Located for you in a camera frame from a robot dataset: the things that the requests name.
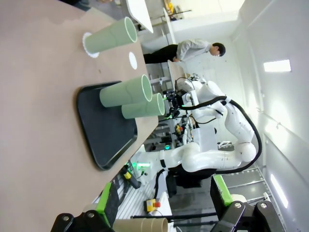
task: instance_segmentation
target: white shirt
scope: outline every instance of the white shirt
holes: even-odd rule
[[[202,39],[185,40],[178,44],[177,59],[186,61],[203,53],[209,52],[211,43]]]

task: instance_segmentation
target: fluorescent light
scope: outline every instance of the fluorescent light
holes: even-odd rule
[[[278,193],[278,195],[279,195],[279,197],[280,197],[284,207],[287,209],[289,202],[286,199],[283,190],[281,189],[278,181],[276,180],[276,178],[275,178],[275,176],[273,174],[270,175],[270,180],[271,180],[272,184],[274,185],[274,187],[275,187],[275,189],[276,189],[276,191],[277,191],[277,193]]]
[[[290,60],[285,59],[274,62],[266,62],[264,63],[264,69],[266,72],[290,72]]]

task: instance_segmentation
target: hand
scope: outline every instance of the hand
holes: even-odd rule
[[[174,62],[179,62],[180,59],[177,59],[176,57],[174,57],[174,58],[173,58],[173,61],[174,61]]]

